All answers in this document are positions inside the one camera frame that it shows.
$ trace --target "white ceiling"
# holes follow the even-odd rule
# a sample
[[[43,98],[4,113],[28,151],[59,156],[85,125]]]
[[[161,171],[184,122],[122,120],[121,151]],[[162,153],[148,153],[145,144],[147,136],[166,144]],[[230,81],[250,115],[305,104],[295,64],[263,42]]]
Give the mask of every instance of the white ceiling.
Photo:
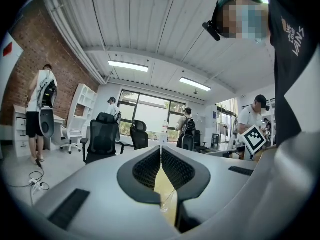
[[[202,23],[217,0],[58,0],[77,41],[103,76],[194,97],[246,90],[273,74],[274,51],[253,40],[215,41]],[[108,60],[149,67],[111,67]],[[181,77],[212,88],[206,92]]]

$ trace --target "shoe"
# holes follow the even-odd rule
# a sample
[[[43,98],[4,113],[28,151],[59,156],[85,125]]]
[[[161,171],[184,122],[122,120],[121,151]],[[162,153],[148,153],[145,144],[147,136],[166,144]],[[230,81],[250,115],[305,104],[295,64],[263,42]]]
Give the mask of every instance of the shoe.
[[[31,163],[33,163],[35,166],[38,165],[36,162],[36,159],[33,156],[30,157],[30,160],[31,160]]]

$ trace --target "person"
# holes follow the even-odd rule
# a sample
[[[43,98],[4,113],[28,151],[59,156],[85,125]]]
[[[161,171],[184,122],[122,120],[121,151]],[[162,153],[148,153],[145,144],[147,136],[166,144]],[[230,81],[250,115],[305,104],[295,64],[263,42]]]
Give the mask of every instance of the person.
[[[262,117],[267,107],[267,99],[263,95],[258,95],[252,105],[246,106],[238,117],[238,133],[243,134],[252,126],[257,126],[261,129]]]
[[[270,41],[274,47],[276,144],[279,146],[301,132],[285,94],[303,73],[319,45],[314,12],[309,16],[318,4],[317,0],[268,1],[269,4],[262,0],[218,0],[212,19],[202,26],[216,41],[221,36],[255,39],[258,43]]]
[[[182,132],[182,127],[184,126],[184,123],[187,119],[191,118],[191,108],[190,107],[187,107],[183,112],[184,112],[184,115],[181,116],[181,118],[179,119],[178,121],[178,125],[177,127],[175,128],[177,131],[180,131],[179,133],[179,138],[178,138],[178,141],[177,141],[177,144],[176,146],[178,148],[182,148],[182,138],[184,137],[184,134]]]
[[[271,133],[271,122],[265,118],[263,119],[263,122],[265,123],[265,128],[262,129],[262,131],[265,133],[266,131],[269,131]]]
[[[34,77],[29,90],[27,98],[27,110],[26,110],[26,135],[29,136],[29,146],[31,151],[31,161],[35,165],[36,159],[44,162],[43,149],[44,149],[44,135],[40,128],[39,123],[39,111],[38,98],[39,94],[46,82],[54,80],[57,87],[57,80],[52,72],[52,66],[46,64],[42,70],[40,70]]]
[[[109,106],[106,109],[106,114],[110,114],[114,116],[114,120],[117,119],[118,113],[119,113],[119,108],[116,105],[116,98],[115,97],[111,97],[108,100]]]

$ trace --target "white shelf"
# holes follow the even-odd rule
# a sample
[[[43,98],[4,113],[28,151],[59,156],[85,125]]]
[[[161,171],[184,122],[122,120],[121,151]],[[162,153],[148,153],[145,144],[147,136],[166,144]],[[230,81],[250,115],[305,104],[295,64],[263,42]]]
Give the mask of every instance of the white shelf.
[[[76,89],[74,94],[71,108],[69,111],[67,127],[71,124],[73,118],[84,118],[86,119],[86,123],[84,125],[90,125],[90,121],[92,120],[93,109],[95,107],[95,103],[98,95],[91,90],[88,86],[83,83],[80,83]],[[84,106],[84,111],[82,116],[75,115],[77,105]],[[84,131],[84,137],[87,131],[87,127],[84,127],[82,130]]]

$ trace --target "fluorescent light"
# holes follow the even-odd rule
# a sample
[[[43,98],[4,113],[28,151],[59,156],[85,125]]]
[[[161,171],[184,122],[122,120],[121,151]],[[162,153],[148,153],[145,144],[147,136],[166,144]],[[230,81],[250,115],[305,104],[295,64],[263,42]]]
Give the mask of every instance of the fluorescent light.
[[[205,85],[203,85],[203,84],[201,84],[201,83],[198,83],[198,82],[195,82],[195,81],[186,79],[186,78],[184,78],[184,77],[182,77],[182,78],[180,79],[180,82],[185,83],[185,84],[187,84],[187,85],[191,85],[191,86],[200,88],[200,89],[205,90],[205,91],[207,91],[207,92],[211,90],[210,87],[207,87],[207,86],[205,86]]]
[[[120,68],[126,68],[131,70],[139,70],[143,72],[148,72],[149,67],[147,66],[141,66],[133,63],[127,63],[127,62],[120,62],[120,61],[114,61],[109,60],[109,65],[113,67],[120,67]]]

